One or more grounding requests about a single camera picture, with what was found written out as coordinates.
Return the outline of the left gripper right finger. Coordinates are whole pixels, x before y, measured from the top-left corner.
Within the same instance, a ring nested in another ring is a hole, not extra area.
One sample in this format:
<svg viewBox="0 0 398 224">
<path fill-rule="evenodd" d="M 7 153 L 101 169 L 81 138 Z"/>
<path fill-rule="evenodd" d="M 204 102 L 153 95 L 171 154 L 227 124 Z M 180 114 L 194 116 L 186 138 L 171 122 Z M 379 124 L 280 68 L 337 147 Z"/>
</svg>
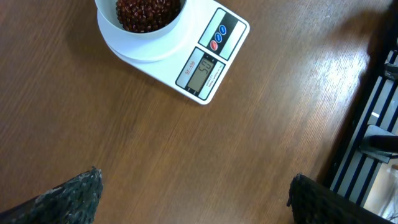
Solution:
<svg viewBox="0 0 398 224">
<path fill-rule="evenodd" d="M 293 178 L 287 206 L 297 224 L 392 224 L 303 174 Z"/>
</svg>

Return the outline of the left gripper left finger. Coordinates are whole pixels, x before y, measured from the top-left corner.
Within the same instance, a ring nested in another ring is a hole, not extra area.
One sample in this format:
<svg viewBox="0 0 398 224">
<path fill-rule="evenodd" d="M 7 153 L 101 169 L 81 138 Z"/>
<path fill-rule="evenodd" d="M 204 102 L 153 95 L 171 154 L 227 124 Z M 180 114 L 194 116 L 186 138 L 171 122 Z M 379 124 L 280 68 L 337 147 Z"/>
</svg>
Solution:
<svg viewBox="0 0 398 224">
<path fill-rule="evenodd" d="M 1 224 L 93 223 L 102 191 L 102 171 L 93 167 L 41 195 L 1 212 Z"/>
</svg>

